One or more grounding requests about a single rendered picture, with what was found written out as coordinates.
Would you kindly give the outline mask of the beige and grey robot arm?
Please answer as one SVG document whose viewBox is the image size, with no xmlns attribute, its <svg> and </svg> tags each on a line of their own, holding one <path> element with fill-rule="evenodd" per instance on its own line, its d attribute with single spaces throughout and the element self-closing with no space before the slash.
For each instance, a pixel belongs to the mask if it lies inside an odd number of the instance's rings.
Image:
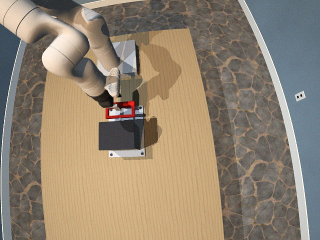
<svg viewBox="0 0 320 240">
<path fill-rule="evenodd" d="M 57 36 L 42 54 L 42 63 L 83 89 L 93 88 L 101 78 L 94 62 L 84 57 L 90 48 L 105 70 L 120 64 L 104 17 L 73 0 L 0 0 L 0 24 L 28 44 Z"/>
</svg>

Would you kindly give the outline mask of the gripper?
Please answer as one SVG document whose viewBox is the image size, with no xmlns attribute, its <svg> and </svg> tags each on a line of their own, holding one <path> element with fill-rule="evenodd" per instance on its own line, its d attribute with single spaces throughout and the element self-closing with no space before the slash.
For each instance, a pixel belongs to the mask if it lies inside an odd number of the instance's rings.
<svg viewBox="0 0 320 240">
<path fill-rule="evenodd" d="M 99 82 L 92 88 L 82 88 L 82 90 L 89 97 L 97 101 L 102 108 L 114 108 L 116 111 L 121 111 L 120 106 L 114 104 L 114 98 L 122 97 L 120 94 L 120 80 L 120 70 L 114 67 L 107 75 L 103 75 L 100 71 Z"/>
</svg>

